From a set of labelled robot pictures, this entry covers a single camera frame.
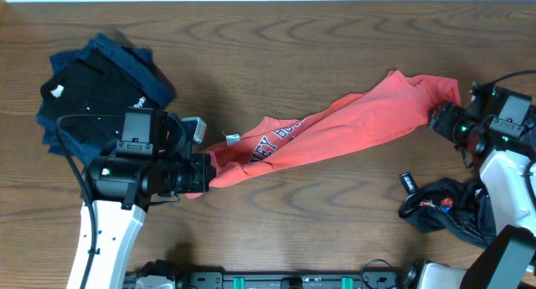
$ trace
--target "white logo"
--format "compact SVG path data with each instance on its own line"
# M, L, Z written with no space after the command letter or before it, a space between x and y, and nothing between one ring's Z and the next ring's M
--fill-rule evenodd
M145 96L142 96L140 100L137 102L137 104L134 105L134 108L141 108L143 107L143 103L145 102Z
M62 85L56 86L56 89L50 91L50 93L55 97L58 98L61 96L61 93L64 91L64 87Z
M406 182L406 184L408 184L408 187L410 187L410 190L414 190L415 187L413 186L413 184L411 183L411 180L408 176L404 176L404 180Z

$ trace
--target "white lettering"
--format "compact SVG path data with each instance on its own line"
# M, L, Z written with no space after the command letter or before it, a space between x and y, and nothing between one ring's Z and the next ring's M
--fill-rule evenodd
M410 187L410 190L414 190L415 187L413 186L413 184L411 183L411 180L408 176L404 176L404 180L406 182L406 184L408 184L408 187Z
M134 108L141 108L143 107L143 103L145 102L145 96L142 96L140 100L137 102L137 104L134 105Z

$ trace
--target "black cloth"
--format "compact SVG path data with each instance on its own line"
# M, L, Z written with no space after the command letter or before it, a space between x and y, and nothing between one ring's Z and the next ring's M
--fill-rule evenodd
M448 229L461 240L486 248L495 240L492 204L481 183L442 179L410 195L399 217L428 233Z
M64 87L60 97L50 91ZM141 86L123 70L117 68L98 50L86 61L75 61L41 87L43 105L39 114L51 120L69 114L106 114L124 116L125 109L144 100L143 108L158 108L149 100ZM105 146L114 138L121 138L124 119L115 117L80 118L67 121L64 130L76 141L92 141Z
M129 106L165 108L173 99L171 90L153 75L147 49L124 48L99 34L80 50L50 57L54 71L41 87L43 102L37 114L45 128L43 144L49 153L61 155L54 134L55 121L71 114L125 115ZM63 92L57 93L58 87ZM124 118L68 120L61 132L69 152L85 166L113 139L120 138Z

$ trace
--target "green terminal block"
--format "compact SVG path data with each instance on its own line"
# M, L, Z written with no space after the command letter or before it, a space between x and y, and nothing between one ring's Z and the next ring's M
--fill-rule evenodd
M343 289L353 289L352 277L343 277Z
M245 281L244 277L235 277L233 279L233 289L244 289Z

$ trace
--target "wood grain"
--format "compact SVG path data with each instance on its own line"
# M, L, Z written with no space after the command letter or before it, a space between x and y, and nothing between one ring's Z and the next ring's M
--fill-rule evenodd
M80 189L47 154L35 121L48 57L102 32L152 50L178 98L201 116L205 145L264 115L303 118L393 68L473 81L536 65L531 2L13 4L0 16L0 287L64 287L75 256ZM518 77L511 89L534 94ZM425 127L347 156L268 174L199 199L152 208L129 268L168 259L228 271L358 270L428 258L467 268L482 250L398 218L397 175L418 184L473 176ZM533 276L526 281L536 284Z

